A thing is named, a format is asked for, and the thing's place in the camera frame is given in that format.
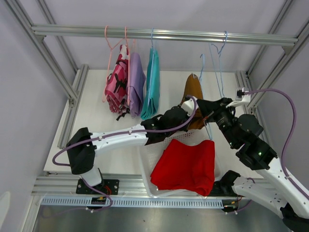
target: white platform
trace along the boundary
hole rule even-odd
[[[191,72],[160,72],[160,114],[171,107],[178,105],[182,99],[184,86],[187,77]],[[106,70],[89,70],[85,83],[82,99],[77,112],[76,120],[72,130],[72,135],[79,128],[88,127],[91,132],[105,132],[118,129],[124,129],[134,126],[141,122],[141,118],[131,118],[129,115],[116,121],[118,115],[110,112],[108,103],[102,103],[102,93],[104,89]],[[226,97],[235,98],[236,79],[234,73],[223,73],[224,93]],[[220,99],[217,81],[213,72],[203,73],[203,90],[205,99],[214,101]],[[56,166],[52,163],[53,156],[59,151],[57,143],[64,123],[68,104],[64,109],[58,130],[55,135],[49,156],[44,167],[44,171],[50,172],[70,172],[69,167]],[[238,107],[236,116],[243,114],[242,107]],[[219,131],[216,124],[211,124],[213,140],[216,144],[216,155],[222,163],[222,169],[225,173],[233,170],[244,177],[262,178],[256,172],[250,170],[236,157],[236,150],[230,149],[226,139]],[[108,174],[140,174],[139,163],[137,161],[137,148],[120,148],[108,152],[105,155],[96,158],[96,165],[103,173]],[[58,162],[69,163],[67,154],[64,153],[57,158]]]

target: purple shirt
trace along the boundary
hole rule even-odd
[[[146,77],[141,66],[138,53],[130,55],[130,114],[132,117],[138,116],[144,103],[143,87]]]

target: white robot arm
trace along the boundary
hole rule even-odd
[[[90,133],[88,128],[80,129],[67,146],[70,167],[90,185],[102,182],[101,173],[94,166],[96,155],[117,147],[130,145],[148,145],[163,141],[176,131],[187,129],[199,106],[205,123],[215,122],[231,149],[239,149],[236,156],[247,167],[257,171],[267,179],[278,192],[258,186],[234,171],[228,171],[220,183],[225,191],[233,191],[270,209],[287,227],[294,232],[309,231],[309,199],[293,185],[292,178],[303,192],[309,191],[293,176],[288,177],[282,171],[280,158],[264,141],[258,138],[263,128],[253,115],[235,117],[235,107],[247,103],[250,98],[241,97],[237,101],[222,98],[218,101],[206,101],[191,98],[182,106],[175,106],[134,127],[107,133]]]

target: white laundry basket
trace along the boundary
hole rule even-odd
[[[183,144],[186,144],[189,146],[194,146],[209,138],[206,134],[205,129],[190,130],[187,133],[181,131],[181,132],[177,132],[173,134],[169,138],[166,138],[163,142],[139,147],[140,171],[141,171],[141,175],[142,175],[147,193],[151,197],[154,197],[154,198],[165,197],[171,194],[185,191],[184,189],[158,190],[157,186],[155,186],[150,181],[150,175],[153,169],[155,168],[160,157],[162,156],[163,151],[168,147],[172,139],[176,139],[182,142]],[[220,163],[218,161],[217,156],[215,156],[214,176],[215,176],[215,181],[220,180],[222,177],[222,169],[220,167]]]

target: teal towel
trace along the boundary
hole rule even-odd
[[[155,115],[159,108],[160,99],[160,65],[157,50],[150,49],[147,67],[146,98],[140,117],[145,120]]]

